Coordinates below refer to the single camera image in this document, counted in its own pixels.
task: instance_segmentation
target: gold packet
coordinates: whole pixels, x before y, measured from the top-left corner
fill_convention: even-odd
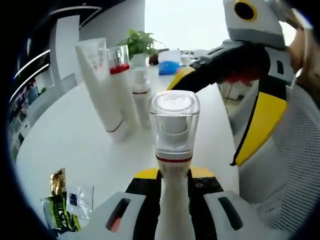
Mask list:
[[[65,168],[61,168],[50,175],[51,196],[59,195],[66,191],[65,171]]]

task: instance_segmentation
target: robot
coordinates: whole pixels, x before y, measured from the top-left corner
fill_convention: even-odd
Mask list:
[[[255,70],[258,95],[232,166],[241,166],[266,141],[286,109],[286,86],[295,74],[279,20],[276,0],[223,0],[229,40],[182,68],[168,90],[198,92],[223,83],[234,74]],[[155,239],[160,215],[162,173],[138,173],[125,192],[117,192],[94,210],[80,232],[61,239]],[[187,173],[189,213],[197,240],[288,239],[287,232],[269,229],[255,209],[233,192],[224,191],[214,175]]]

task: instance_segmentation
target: green package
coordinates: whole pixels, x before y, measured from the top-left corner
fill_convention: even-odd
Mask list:
[[[78,217],[66,210],[66,196],[67,193],[63,192],[41,200],[49,231],[55,237],[65,232],[81,230]]]

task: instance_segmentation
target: yellow circle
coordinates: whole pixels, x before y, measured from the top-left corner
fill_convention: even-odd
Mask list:
[[[235,14],[246,22],[253,22],[257,19],[257,9],[246,0],[238,0],[234,3]]]

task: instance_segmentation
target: white mesh chair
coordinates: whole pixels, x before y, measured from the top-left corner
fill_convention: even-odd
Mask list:
[[[243,134],[257,92],[255,84],[230,116],[234,135]],[[297,85],[287,102],[270,138],[239,167],[239,188],[267,226],[293,233],[320,197],[320,111]]]

